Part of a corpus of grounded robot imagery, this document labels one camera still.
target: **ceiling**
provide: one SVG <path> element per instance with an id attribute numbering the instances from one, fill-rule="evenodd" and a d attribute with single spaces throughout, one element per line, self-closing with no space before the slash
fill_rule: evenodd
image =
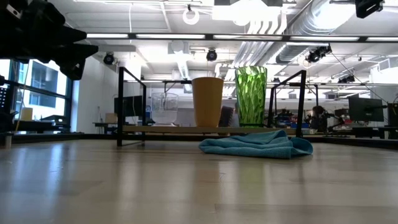
<path id="1" fill-rule="evenodd" d="M 125 5 L 125 4 L 103 4 L 100 2 L 75 2 L 73 0 L 49 0 L 55 4 L 58 10 L 66 17 L 68 24 L 76 29 L 86 32 L 130 32 L 129 10 L 131 11 L 131 32 L 173 32 L 173 33 L 217 33 L 233 34 L 246 33 L 248 26 L 237 26 L 232 21 L 214 21 L 211 15 L 200 13 L 200 20 L 195 25 L 188 25 L 182 19 L 184 6 L 165 6 L 165 14 L 160 6 L 151 5 Z M 303 8 L 309 0 L 296 0 L 297 5 L 287 11 L 289 21 Z M 212 2 L 206 2 L 207 7 L 201 7 L 207 12 L 211 9 Z M 333 34 L 378 34 L 396 35 L 398 26 L 398 13 L 393 10 L 375 12 L 365 19 L 351 17 L 343 25 L 339 26 Z M 96 45 L 134 45 L 146 60 L 146 66 L 142 67 L 142 74 L 146 78 L 155 77 L 157 73 L 171 73 L 177 70 L 177 63 L 167 60 L 167 45 L 169 41 L 159 40 L 92 40 Z M 215 48 L 220 61 L 233 60 L 241 47 L 241 42 L 226 41 L 190 41 L 190 47 L 208 49 Z M 333 53 L 338 55 L 336 60 L 332 55 L 309 68 L 310 78 L 317 81 L 327 82 L 332 75 L 336 75 L 346 68 L 357 68 L 357 76 L 367 79 L 369 67 L 377 63 L 374 61 L 380 57 L 377 55 L 398 54 L 396 44 L 331 44 Z M 214 71 L 216 62 L 207 62 L 206 52 L 196 51 L 191 61 L 187 63 L 190 70 Z M 302 65 L 303 58 L 298 58 L 293 64 L 283 69 L 285 76 L 293 75 L 301 69 L 307 69 Z"/>

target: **computer monitor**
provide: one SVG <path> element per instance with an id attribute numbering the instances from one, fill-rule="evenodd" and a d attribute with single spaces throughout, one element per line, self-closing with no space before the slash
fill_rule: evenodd
<path id="1" fill-rule="evenodd" d="M 114 99 L 114 113 L 118 113 L 119 98 Z M 142 116 L 142 96 L 123 97 L 123 116 Z"/>
<path id="2" fill-rule="evenodd" d="M 384 121 L 382 100 L 349 97 L 348 104 L 352 121 Z"/>

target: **ventilation duct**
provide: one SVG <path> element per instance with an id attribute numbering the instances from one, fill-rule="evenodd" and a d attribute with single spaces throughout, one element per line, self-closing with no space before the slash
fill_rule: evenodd
<path id="1" fill-rule="evenodd" d="M 329 2 L 330 0 L 313 0 L 285 33 L 287 35 L 328 35 L 355 13 L 354 5 L 330 4 Z M 276 56 L 275 62 L 272 63 L 288 64 L 308 47 L 274 43 L 267 51 L 263 62 L 269 62 L 273 56 Z"/>

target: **blue towel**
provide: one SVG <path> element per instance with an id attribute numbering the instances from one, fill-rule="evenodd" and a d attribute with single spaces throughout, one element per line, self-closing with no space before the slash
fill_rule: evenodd
<path id="1" fill-rule="evenodd" d="M 231 136 L 224 139 L 206 139 L 199 144 L 204 153 L 291 159 L 311 155 L 310 142 L 300 138 L 289 140 L 283 130 L 270 133 L 254 133 L 246 136 Z"/>

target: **green vase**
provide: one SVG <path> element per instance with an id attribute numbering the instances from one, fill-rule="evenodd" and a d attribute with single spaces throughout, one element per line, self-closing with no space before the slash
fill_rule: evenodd
<path id="1" fill-rule="evenodd" d="M 241 127 L 263 127 L 266 104 L 267 69 L 248 66 L 235 71 L 236 96 Z"/>

